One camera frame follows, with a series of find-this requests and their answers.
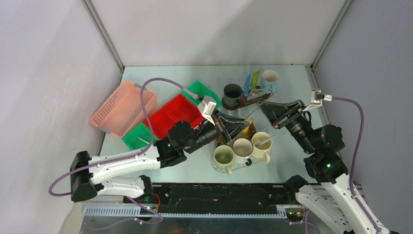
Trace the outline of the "cream mug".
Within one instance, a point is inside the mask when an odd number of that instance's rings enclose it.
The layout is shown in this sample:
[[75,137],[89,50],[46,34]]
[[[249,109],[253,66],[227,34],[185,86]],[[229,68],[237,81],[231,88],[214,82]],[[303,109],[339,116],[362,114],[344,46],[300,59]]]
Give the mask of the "cream mug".
[[263,141],[265,139],[268,139],[270,135],[265,132],[257,132],[256,134],[253,135],[251,142],[253,144],[253,153],[252,156],[255,158],[261,158],[265,163],[269,163],[271,160],[271,149],[272,149],[272,144],[273,141],[269,141],[264,145],[261,145],[259,147],[254,146],[254,144]]

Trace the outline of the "clear holder with brown ends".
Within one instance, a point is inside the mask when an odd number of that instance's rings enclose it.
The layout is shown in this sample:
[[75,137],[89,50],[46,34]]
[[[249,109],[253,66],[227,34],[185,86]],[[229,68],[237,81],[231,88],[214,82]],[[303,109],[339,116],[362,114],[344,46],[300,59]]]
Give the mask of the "clear holder with brown ends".
[[[252,139],[253,135],[256,134],[256,132],[257,132],[257,130],[256,130],[254,124],[252,123],[251,126],[250,126],[250,128],[249,128],[249,131],[248,131],[247,136],[244,137],[244,138]],[[239,138],[243,138],[243,137],[241,137],[241,133],[239,133],[238,135],[236,135],[236,137],[234,138],[234,140],[237,140],[237,139],[239,139]],[[221,139],[220,139],[220,138],[217,138],[217,139],[214,141],[214,146],[220,146],[220,145],[222,145]]]

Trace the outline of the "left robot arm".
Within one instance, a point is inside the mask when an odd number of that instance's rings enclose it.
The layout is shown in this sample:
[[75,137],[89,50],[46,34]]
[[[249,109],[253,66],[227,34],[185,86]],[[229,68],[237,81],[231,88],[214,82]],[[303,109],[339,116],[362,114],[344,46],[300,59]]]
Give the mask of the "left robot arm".
[[217,110],[213,112],[212,120],[203,120],[196,128],[186,121],[178,121],[163,139],[123,154],[90,156],[87,151],[77,153],[70,166],[71,201],[86,201],[98,195],[128,196],[142,203],[152,201],[154,190],[148,176],[125,178],[124,175],[175,166],[187,159],[186,154],[217,138],[228,143],[249,126],[243,118]]

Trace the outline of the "white ribbed mug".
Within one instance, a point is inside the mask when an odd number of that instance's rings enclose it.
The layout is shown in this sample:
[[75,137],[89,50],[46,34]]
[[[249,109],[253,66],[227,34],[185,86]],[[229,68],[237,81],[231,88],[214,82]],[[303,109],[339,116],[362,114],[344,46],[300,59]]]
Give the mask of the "white ribbed mug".
[[251,155],[253,153],[253,144],[247,138],[239,138],[233,142],[232,149],[234,152],[234,162],[250,166],[252,164]]

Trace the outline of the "white toothbrush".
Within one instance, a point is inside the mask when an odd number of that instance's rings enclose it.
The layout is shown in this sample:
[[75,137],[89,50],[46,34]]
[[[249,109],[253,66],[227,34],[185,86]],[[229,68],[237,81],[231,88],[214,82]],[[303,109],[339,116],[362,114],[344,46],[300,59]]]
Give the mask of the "white toothbrush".
[[142,142],[146,143],[147,145],[149,145],[149,144],[150,144],[150,140],[149,140],[149,141],[147,141],[147,140],[143,139],[143,138],[142,138],[142,137],[140,137],[140,136],[138,136],[137,138],[138,138],[140,141],[142,141]]

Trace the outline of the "black mug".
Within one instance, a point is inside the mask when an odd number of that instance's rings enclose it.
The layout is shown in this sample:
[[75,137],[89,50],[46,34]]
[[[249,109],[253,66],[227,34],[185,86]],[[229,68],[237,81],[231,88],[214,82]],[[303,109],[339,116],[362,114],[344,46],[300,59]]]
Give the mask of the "black mug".
[[242,89],[238,84],[230,83],[224,87],[223,103],[230,108],[240,105]]

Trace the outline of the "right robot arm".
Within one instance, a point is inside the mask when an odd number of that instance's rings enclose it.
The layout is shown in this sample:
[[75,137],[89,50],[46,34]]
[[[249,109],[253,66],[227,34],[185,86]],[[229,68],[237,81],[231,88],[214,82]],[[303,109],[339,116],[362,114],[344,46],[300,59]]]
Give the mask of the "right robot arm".
[[286,128],[309,155],[303,160],[308,175],[331,195],[337,206],[321,198],[299,175],[283,184],[283,197],[290,204],[304,205],[337,234],[390,234],[392,231],[379,221],[358,192],[352,173],[337,154],[345,146],[341,128],[328,124],[313,129],[311,118],[305,118],[308,110],[332,100],[330,95],[316,95],[308,106],[301,100],[258,102],[272,127]]

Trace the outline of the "clear textured oval tray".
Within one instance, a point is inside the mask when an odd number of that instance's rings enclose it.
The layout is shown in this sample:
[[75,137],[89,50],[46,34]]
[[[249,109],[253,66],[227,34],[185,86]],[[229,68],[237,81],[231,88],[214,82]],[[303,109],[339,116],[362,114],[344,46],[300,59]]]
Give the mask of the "clear textured oval tray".
[[[255,163],[258,163],[258,162],[263,161],[263,159],[261,159],[261,158],[255,158],[255,157],[253,157],[253,156],[251,156],[250,159],[252,160],[252,164],[255,164]],[[214,170],[216,170],[217,172],[227,173],[225,170],[221,170],[221,169],[217,168],[217,166],[214,164],[213,155],[210,157],[210,164],[211,164],[212,168],[213,168]],[[232,163],[232,165],[231,165],[232,172],[235,171],[235,170],[237,170],[237,169],[243,168],[243,167],[247,167],[247,166],[244,165],[244,164],[238,164],[238,163],[234,162],[234,160],[233,160],[233,163]]]

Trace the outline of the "clear acrylic holder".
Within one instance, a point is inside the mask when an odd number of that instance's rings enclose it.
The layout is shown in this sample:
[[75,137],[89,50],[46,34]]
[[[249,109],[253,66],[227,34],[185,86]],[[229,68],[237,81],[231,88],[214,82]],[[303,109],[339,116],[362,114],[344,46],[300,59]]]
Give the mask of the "clear acrylic holder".
[[241,96],[241,101],[247,105],[260,100],[262,96],[266,95],[266,91],[262,89],[244,89]]

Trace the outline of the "green mug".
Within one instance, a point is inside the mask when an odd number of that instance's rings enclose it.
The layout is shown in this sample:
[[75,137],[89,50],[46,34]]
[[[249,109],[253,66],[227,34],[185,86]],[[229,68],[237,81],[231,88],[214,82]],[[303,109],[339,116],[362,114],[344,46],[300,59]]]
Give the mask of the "green mug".
[[229,175],[232,175],[231,165],[234,160],[234,152],[231,147],[226,145],[218,146],[214,150],[213,160],[217,168],[225,170]]

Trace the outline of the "light blue mug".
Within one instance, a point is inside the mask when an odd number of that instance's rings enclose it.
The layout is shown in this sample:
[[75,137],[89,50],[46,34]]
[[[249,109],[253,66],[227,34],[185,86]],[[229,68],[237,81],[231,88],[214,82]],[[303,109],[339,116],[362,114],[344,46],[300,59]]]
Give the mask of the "light blue mug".
[[276,71],[265,70],[261,75],[260,88],[265,90],[267,94],[273,95],[276,92],[278,79],[279,75]]

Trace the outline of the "red plastic bin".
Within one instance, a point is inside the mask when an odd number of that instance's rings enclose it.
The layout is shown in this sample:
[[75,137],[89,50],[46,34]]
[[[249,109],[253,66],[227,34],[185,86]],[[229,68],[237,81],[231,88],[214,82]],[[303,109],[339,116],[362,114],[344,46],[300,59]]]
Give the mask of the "red plastic bin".
[[167,131],[179,121],[188,122],[196,128],[203,120],[198,108],[182,94],[178,94],[159,110],[149,116],[154,135],[158,139],[167,136]]

